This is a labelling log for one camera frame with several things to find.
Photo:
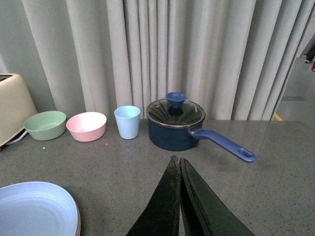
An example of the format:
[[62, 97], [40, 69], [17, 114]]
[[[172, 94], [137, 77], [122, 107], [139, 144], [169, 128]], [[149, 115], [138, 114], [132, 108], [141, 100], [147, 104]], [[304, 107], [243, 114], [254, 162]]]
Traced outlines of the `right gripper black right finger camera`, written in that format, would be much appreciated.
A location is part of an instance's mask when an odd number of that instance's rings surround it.
[[180, 159], [181, 210], [187, 236], [252, 236], [188, 162]]

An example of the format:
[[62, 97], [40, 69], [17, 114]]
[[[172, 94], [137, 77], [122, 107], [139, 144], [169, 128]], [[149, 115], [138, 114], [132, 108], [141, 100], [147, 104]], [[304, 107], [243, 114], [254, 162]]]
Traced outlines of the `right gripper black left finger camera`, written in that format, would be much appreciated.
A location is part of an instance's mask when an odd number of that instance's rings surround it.
[[181, 203], [181, 169], [173, 155], [146, 208], [128, 236], [177, 236]]

